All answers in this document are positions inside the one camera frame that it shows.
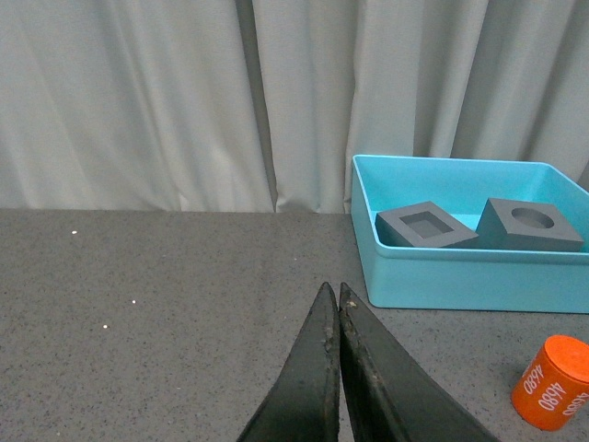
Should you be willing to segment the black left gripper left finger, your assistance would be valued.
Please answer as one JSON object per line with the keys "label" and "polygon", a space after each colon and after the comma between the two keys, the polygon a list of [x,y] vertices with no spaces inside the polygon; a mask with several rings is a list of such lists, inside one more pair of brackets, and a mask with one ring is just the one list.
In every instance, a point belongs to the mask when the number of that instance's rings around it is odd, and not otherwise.
{"label": "black left gripper left finger", "polygon": [[318,290],[279,377],[240,441],[336,441],[340,432],[340,320],[329,283]]}

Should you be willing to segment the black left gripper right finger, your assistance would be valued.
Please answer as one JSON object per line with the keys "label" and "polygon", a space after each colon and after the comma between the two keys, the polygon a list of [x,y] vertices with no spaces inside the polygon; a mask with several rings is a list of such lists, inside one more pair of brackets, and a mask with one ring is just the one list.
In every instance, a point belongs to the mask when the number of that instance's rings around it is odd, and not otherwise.
{"label": "black left gripper right finger", "polygon": [[341,374],[356,441],[495,441],[345,283]]}

